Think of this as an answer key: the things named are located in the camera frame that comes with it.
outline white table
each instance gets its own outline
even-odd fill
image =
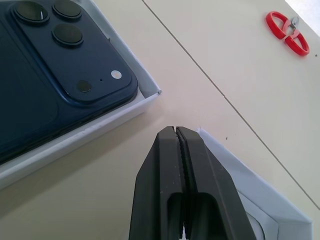
[[[284,0],[147,4],[319,207],[317,34],[300,21],[310,46],[310,54],[301,58],[271,33],[268,12],[297,15]]]
[[[136,174],[157,132],[171,125],[202,127],[215,136],[313,218],[314,239],[319,239],[316,206],[146,5],[141,0],[96,2],[163,94],[147,113],[0,191],[1,238],[123,239],[129,229]]]

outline phone box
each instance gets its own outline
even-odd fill
[[[69,133],[0,165],[0,189],[61,158],[91,140],[145,112],[161,94],[153,78],[129,49],[93,0],[76,0],[119,52],[138,80],[136,98]]]
[[[231,175],[257,240],[312,240],[312,220],[203,129],[208,149]]]

